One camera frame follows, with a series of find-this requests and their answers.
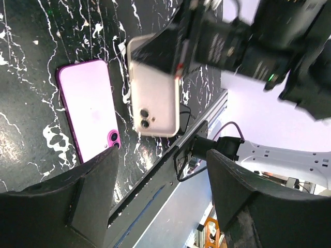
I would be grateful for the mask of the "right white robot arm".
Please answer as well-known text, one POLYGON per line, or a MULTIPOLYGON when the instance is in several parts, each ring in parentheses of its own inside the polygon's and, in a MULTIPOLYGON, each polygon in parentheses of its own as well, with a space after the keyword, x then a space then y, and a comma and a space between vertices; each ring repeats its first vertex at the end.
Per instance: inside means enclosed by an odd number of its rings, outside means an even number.
POLYGON ((330 118, 330 1, 260 1, 251 25, 216 20, 216 6, 183 1, 132 60, 177 79, 209 65, 263 82, 266 91, 285 83, 281 100, 330 118))

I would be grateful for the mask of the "pink phone case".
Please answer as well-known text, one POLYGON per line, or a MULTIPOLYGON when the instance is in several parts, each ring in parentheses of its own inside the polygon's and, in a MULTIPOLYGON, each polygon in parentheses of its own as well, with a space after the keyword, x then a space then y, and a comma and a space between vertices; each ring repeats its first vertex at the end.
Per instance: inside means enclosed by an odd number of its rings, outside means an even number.
POLYGON ((143 136, 174 137, 179 130, 179 80, 133 59, 133 51, 152 36, 134 37, 127 44, 134 128, 143 136))

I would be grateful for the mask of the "purple smartphone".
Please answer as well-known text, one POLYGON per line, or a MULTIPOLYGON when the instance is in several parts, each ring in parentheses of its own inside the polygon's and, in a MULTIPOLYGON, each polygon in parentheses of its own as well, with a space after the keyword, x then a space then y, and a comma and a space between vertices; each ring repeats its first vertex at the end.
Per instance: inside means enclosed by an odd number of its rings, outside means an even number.
POLYGON ((56 79, 81 163, 121 147, 107 63, 92 60, 61 67, 56 79))

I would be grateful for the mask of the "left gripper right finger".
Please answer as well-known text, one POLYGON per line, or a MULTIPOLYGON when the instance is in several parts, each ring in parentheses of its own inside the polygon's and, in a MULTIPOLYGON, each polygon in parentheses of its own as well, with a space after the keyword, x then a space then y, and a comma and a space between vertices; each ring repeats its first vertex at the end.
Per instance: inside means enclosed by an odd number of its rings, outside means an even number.
POLYGON ((278 185, 214 149, 206 161, 228 247, 330 247, 330 197, 278 185))

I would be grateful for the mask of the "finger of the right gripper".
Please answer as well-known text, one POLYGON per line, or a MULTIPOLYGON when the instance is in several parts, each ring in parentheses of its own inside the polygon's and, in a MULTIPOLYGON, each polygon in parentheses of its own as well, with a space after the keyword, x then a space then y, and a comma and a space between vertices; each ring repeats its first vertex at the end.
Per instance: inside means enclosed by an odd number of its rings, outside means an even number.
POLYGON ((173 76, 185 72, 186 25, 171 23, 131 52, 134 61, 173 76))

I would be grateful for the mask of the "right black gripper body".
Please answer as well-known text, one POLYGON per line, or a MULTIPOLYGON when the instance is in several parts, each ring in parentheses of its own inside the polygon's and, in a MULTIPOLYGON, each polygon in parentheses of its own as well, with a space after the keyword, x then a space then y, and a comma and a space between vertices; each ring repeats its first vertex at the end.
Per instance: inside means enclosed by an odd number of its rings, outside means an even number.
POLYGON ((235 1, 236 17, 230 23, 213 15, 219 1, 183 1, 178 10, 178 77, 194 65, 235 71, 250 33, 240 19, 241 2, 235 1))

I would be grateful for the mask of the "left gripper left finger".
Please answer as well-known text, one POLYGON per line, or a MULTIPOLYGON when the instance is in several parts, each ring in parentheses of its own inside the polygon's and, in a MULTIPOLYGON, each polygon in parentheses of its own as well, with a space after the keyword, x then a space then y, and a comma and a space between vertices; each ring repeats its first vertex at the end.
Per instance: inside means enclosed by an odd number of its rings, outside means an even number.
POLYGON ((1 247, 102 247, 119 165, 111 147, 23 191, 1 194, 1 247))

